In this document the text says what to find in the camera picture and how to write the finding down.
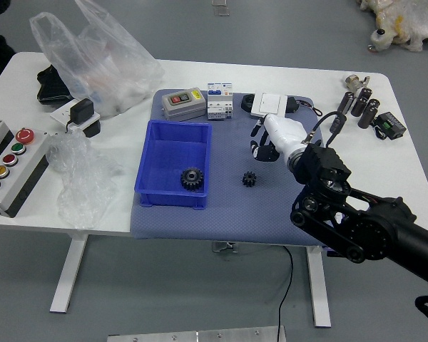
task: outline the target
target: white table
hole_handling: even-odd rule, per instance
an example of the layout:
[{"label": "white table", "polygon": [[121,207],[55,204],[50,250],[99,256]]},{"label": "white table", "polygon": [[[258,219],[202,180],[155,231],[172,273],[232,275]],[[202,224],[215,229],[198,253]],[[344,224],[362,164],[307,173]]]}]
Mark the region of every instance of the white table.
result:
[{"label": "white table", "polygon": [[[311,98],[315,106],[328,113],[335,110],[345,91],[347,76],[370,76],[369,87],[380,103],[380,113],[392,112],[404,125],[405,121],[388,78],[377,73],[323,71],[268,66],[244,66],[187,61],[160,61],[165,75],[160,88],[206,89],[208,82],[231,82],[234,91],[292,94]],[[36,94],[36,74],[49,66],[42,53],[18,53],[0,77],[0,119],[12,130],[22,127],[62,133],[63,128],[49,117],[53,108],[41,105]],[[151,112],[152,97],[126,113],[101,122],[101,134],[91,138],[92,146],[116,160],[124,173],[115,179],[118,196],[110,204],[97,227],[77,230],[58,216],[56,198],[62,190],[61,178],[47,169],[31,196],[13,219],[0,216],[0,229],[25,229],[42,232],[63,232],[72,242],[51,311],[66,312],[76,274],[90,234],[130,236],[130,214],[133,185],[141,158],[146,123]],[[331,147],[336,149],[351,169],[352,187],[381,197],[402,196],[417,215],[416,223],[428,229],[428,183],[408,132],[397,140],[378,140],[372,131],[361,130],[357,120],[349,117],[347,124]],[[327,139],[330,123],[322,124]],[[352,204],[364,209],[364,204]],[[307,248],[312,281],[312,299],[316,326],[330,326],[325,280],[320,249]]]}]

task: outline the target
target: blue mat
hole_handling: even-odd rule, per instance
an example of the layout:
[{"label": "blue mat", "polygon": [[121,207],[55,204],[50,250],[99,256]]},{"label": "blue mat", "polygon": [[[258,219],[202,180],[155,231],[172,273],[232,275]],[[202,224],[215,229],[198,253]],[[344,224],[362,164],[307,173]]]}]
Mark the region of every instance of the blue mat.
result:
[{"label": "blue mat", "polygon": [[[151,119],[165,120],[162,95],[178,89],[159,90],[154,95]],[[209,122],[213,126],[210,159],[209,193],[206,208],[140,206],[135,193],[131,212],[131,234],[136,239],[197,239],[229,242],[257,242],[265,244],[321,245],[316,239],[295,227],[290,211],[302,189],[283,158],[276,162],[258,162],[250,151],[250,132],[257,122],[241,109],[244,94],[233,96],[233,118],[208,121],[206,116],[187,123]],[[309,98],[295,96],[296,99]],[[300,106],[287,117],[300,121],[306,131],[317,122],[312,110]],[[263,129],[253,138],[260,141]],[[321,139],[317,133],[313,141]],[[245,187],[245,172],[254,172],[254,187]]]}]

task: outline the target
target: yellow button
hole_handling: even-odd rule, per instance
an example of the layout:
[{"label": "yellow button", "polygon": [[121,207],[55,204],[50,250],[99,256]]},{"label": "yellow button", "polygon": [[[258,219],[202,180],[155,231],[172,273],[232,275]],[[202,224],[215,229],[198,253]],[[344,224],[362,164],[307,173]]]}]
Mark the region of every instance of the yellow button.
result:
[{"label": "yellow button", "polygon": [[0,165],[0,178],[5,178],[9,175],[9,169],[5,165]]}]

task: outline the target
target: gray floor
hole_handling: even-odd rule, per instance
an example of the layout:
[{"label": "gray floor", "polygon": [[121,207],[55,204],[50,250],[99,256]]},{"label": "gray floor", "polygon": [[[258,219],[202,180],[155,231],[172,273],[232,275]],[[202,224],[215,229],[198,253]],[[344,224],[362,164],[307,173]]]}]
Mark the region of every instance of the gray floor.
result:
[{"label": "gray floor", "polygon": [[[156,58],[385,74],[428,178],[428,44],[368,52],[375,18],[354,0],[231,0],[230,17],[215,17],[209,0],[98,3]],[[39,51],[28,19],[42,11],[76,33],[85,25],[73,1],[14,1],[0,33],[17,51]],[[90,237],[68,313],[49,313],[68,246],[62,234],[0,231],[0,341],[277,325],[290,270],[282,247],[242,245],[231,255],[211,253],[210,242]],[[413,304],[428,285],[388,260],[324,258],[332,328],[314,328],[305,251],[292,252],[288,341],[428,341]]]}]

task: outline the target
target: metal plate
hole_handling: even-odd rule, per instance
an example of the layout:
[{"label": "metal plate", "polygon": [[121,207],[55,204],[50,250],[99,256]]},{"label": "metal plate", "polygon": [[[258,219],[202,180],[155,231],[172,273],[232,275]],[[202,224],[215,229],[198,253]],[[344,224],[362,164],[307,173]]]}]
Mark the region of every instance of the metal plate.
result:
[{"label": "metal plate", "polygon": [[[109,336],[107,342],[270,342],[277,341],[277,326],[257,328],[180,331],[142,335]],[[284,326],[280,326],[279,341],[286,342]]]}]

